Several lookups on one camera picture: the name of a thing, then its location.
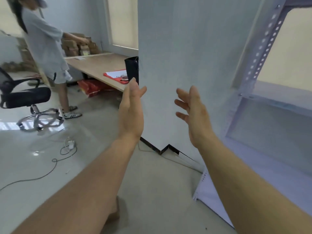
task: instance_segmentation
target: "ponytail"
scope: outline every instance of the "ponytail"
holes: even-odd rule
[[[18,21],[18,25],[22,28],[22,30],[25,32],[25,33],[28,33],[27,32],[27,29],[26,29],[26,26],[24,24],[24,21],[21,17],[21,12],[23,10],[23,6],[21,5],[21,3],[18,1],[18,0],[14,0],[12,2],[12,11],[13,13],[16,15],[16,19]]]

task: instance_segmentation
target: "floor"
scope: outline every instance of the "floor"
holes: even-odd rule
[[[27,88],[29,86],[23,83],[16,90]],[[21,132],[16,126],[18,119],[29,115],[29,108],[1,109],[0,188],[51,171],[55,165],[51,160],[63,158],[60,149],[67,137],[74,138],[78,148],[73,157],[58,162],[46,177],[16,183],[0,191],[2,234],[12,232],[117,135],[116,92],[87,98],[77,86],[72,86],[69,98],[72,105],[78,105],[83,117],[65,121],[59,128],[49,128],[42,133]],[[41,110],[58,107],[56,94],[52,93],[50,101],[38,107]],[[192,200],[201,174],[169,159],[178,161],[179,158],[170,150],[160,156],[139,143],[118,193],[120,220],[105,226],[102,233],[236,233],[205,204]]]

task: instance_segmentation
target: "shirt sleeve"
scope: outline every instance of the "shirt sleeve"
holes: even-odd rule
[[[50,25],[48,22],[38,17],[37,15],[34,16],[33,25],[35,25],[37,28],[42,30],[46,35],[50,36],[56,41],[60,41],[61,38],[63,37],[62,30]]]

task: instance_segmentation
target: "red plastic bag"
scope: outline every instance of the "red plastic bag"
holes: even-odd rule
[[[97,79],[84,79],[78,81],[80,89],[88,95],[89,98],[99,94],[101,91],[115,90],[113,87],[97,80]]]

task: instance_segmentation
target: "white shorts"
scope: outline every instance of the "white shorts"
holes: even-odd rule
[[[55,84],[63,84],[73,79],[67,70],[61,70],[54,74],[47,74],[46,76],[53,80]]]

